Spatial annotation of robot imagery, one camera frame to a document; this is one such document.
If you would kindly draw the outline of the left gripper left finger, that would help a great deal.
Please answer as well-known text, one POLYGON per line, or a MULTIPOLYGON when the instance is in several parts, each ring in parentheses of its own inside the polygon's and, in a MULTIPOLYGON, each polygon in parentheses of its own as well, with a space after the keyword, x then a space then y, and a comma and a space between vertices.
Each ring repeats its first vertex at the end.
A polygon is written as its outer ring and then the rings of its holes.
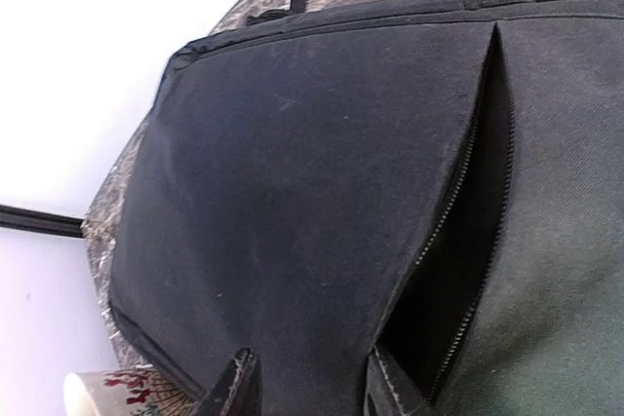
POLYGON ((194 409, 196 416, 258 416, 261 414, 261 363, 249 348, 240 349, 209 393, 194 409))

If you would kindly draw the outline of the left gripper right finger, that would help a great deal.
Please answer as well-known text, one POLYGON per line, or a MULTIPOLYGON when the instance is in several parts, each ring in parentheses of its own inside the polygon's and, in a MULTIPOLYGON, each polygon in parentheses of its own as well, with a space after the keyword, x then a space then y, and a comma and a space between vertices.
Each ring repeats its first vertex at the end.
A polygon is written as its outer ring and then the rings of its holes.
POLYGON ((394 358, 382 347, 374 347, 367 361, 363 414, 435 416, 436 411, 394 358))

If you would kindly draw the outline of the black student bag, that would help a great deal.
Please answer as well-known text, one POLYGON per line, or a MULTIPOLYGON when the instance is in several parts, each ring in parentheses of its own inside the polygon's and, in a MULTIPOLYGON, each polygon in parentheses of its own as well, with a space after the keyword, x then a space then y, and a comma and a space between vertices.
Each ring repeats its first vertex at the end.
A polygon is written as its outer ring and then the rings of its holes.
POLYGON ((623 0, 384 0, 170 59, 108 289, 125 338, 260 415, 364 415, 382 347, 436 415, 623 411, 623 0))

